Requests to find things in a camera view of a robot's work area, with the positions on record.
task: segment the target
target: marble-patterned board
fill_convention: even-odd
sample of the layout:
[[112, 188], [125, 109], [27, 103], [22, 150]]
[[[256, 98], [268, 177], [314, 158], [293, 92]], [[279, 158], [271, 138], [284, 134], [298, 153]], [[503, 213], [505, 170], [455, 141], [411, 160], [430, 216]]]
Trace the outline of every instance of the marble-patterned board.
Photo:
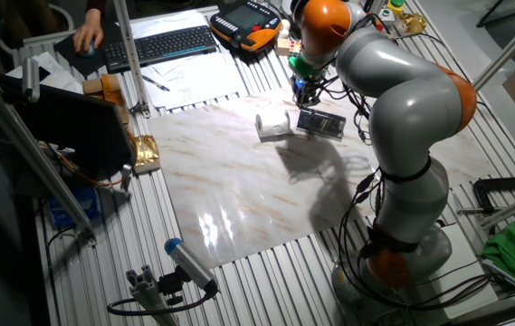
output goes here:
[[[377, 167], [349, 102], [325, 98], [316, 107], [348, 118], [336, 141], [296, 130], [291, 98], [280, 89], [148, 122], [183, 240], [209, 268], [337, 225], [358, 182]], [[261, 143], [254, 123], [264, 110], [287, 110], [294, 134]], [[468, 130], [431, 155], [451, 185], [493, 172]], [[372, 215], [369, 201], [356, 214]]]

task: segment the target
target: keyboard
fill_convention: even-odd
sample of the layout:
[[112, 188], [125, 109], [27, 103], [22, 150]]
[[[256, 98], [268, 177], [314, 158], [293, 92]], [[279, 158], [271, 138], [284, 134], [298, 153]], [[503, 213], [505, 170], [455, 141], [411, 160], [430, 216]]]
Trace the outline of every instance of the keyboard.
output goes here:
[[[211, 35], [209, 26], [190, 27], [147, 36], [136, 39], [134, 43], [141, 66], [217, 51], [217, 44]], [[104, 60], [109, 73], [130, 70], [127, 53], [122, 42], [105, 46]]]

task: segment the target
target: monitor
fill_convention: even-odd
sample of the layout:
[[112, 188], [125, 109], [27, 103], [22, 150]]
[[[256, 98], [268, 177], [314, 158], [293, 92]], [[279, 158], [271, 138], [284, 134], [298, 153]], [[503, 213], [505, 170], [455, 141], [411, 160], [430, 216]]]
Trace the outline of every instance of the monitor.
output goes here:
[[[0, 75], [0, 82], [22, 91], [20, 79]], [[135, 150], [112, 102], [40, 85], [36, 103], [14, 107], [36, 139], [74, 149], [74, 162], [81, 168], [136, 163]]]

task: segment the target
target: paper roll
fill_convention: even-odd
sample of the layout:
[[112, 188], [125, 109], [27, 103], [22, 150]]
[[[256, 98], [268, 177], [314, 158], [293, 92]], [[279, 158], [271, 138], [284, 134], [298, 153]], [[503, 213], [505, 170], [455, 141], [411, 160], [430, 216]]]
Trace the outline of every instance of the paper roll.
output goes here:
[[279, 31], [279, 38], [288, 38], [290, 37], [290, 28], [291, 23], [286, 19], [281, 19], [281, 29]]
[[280, 31], [279, 38], [285, 39], [290, 37], [290, 31]]
[[268, 110], [257, 114], [255, 127], [259, 138], [285, 135], [291, 131], [290, 115], [286, 110]]

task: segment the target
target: pen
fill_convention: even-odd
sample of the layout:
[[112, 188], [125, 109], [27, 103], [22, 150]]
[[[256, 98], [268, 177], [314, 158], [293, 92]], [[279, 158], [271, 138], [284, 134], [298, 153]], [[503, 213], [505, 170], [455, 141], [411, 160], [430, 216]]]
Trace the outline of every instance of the pen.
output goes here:
[[159, 84], [158, 82], [151, 80], [147, 76], [142, 76], [142, 79], [147, 81], [147, 82], [150, 82], [151, 84], [157, 86], [159, 89], [161, 89], [163, 91], [170, 91], [170, 89], [168, 89], [167, 86], [163, 86], [163, 85]]

